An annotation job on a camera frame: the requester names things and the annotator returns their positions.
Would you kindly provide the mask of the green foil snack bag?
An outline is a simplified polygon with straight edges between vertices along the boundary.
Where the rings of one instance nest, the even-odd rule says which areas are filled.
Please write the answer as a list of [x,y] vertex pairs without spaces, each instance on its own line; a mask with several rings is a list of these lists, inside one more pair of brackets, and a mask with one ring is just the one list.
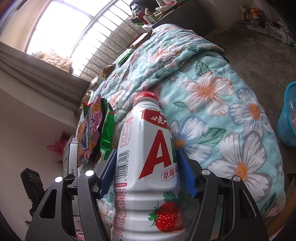
[[105,98],[102,99],[102,107],[104,113],[104,122],[100,136],[100,161],[104,161],[109,157],[112,150],[112,140],[114,134],[113,108]]

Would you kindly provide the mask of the black bag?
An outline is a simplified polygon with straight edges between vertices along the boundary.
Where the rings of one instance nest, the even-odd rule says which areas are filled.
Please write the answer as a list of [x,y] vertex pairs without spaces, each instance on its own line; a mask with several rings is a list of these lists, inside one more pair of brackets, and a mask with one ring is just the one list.
[[148,9],[148,11],[152,14],[155,12],[156,8],[159,7],[159,5],[154,0],[133,0],[129,7],[131,10],[133,10],[135,7],[140,7],[143,10]]

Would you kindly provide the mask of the grey curtain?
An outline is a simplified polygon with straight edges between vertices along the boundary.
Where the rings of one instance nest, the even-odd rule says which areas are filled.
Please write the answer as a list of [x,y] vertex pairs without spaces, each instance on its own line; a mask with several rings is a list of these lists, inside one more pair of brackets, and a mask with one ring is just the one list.
[[77,112],[90,84],[32,55],[1,43],[1,70],[27,87]]

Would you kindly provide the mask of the green snack wrapper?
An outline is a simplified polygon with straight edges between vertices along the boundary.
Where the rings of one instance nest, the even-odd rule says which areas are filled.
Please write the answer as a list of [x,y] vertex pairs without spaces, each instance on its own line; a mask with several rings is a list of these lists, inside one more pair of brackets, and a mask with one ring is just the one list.
[[122,66],[127,60],[128,58],[134,53],[134,49],[130,48],[127,49],[124,53],[122,53],[117,61],[117,66]]

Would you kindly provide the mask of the white product box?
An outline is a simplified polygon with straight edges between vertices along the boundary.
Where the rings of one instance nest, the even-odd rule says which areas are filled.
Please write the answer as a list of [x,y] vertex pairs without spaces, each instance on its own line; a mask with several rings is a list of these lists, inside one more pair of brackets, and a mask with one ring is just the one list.
[[63,150],[64,177],[66,177],[69,174],[73,174],[75,178],[78,177],[77,157],[78,139],[75,136],[71,136]]

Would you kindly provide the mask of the wooden stool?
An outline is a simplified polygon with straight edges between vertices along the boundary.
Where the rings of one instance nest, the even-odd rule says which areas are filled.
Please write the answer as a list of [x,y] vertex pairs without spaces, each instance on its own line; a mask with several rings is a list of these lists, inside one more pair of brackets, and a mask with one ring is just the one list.
[[267,219],[266,227],[269,240],[275,239],[295,210],[295,171],[288,171],[287,179],[290,185],[285,193],[285,205],[276,216]]

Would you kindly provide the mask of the orange noodle snack bag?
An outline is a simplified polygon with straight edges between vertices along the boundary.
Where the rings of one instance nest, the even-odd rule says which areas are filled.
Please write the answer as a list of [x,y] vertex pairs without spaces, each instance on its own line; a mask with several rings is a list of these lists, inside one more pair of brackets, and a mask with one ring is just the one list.
[[101,95],[94,101],[83,102],[83,121],[78,126],[78,162],[88,162],[100,137],[102,120]]

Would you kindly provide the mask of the blue plastic waste basket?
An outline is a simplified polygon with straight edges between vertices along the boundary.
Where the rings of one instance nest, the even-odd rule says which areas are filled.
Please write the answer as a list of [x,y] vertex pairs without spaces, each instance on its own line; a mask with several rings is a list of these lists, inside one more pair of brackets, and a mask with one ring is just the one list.
[[277,124],[280,141],[288,147],[295,147],[295,128],[288,106],[291,100],[295,100],[295,81],[289,83],[285,89],[283,108]]

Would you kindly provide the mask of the crumpled gold wrapper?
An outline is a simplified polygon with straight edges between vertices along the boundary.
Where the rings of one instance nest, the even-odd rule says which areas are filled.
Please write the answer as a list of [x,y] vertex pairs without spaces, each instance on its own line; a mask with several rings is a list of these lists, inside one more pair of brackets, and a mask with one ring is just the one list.
[[102,71],[102,78],[103,79],[106,79],[109,77],[109,75],[111,75],[111,73],[113,72],[113,70],[116,68],[116,65],[115,64],[112,64],[112,65],[107,65],[103,71]]

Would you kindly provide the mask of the grey cabinet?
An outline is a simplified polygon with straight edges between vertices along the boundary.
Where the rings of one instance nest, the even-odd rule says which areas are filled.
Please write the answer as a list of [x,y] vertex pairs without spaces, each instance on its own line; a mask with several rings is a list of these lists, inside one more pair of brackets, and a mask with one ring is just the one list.
[[213,30],[230,27],[234,22],[236,17],[220,1],[185,1],[142,28],[150,31],[163,24],[173,24],[204,37]]

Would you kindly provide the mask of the white milk bottle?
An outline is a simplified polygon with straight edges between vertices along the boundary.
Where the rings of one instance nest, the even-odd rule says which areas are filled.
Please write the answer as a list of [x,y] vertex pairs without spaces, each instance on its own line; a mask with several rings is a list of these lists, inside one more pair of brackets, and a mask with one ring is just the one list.
[[182,240],[181,185],[166,117],[152,92],[141,92],[123,124],[114,175],[112,240]]

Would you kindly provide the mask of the floral teal quilt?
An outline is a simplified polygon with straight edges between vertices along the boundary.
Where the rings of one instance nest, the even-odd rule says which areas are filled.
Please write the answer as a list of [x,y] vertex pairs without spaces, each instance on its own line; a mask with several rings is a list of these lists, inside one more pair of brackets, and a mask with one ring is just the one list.
[[113,145],[136,94],[153,92],[177,147],[219,177],[241,177],[264,219],[285,205],[282,157],[255,93],[223,49],[176,25],[155,28],[96,90],[115,112]]

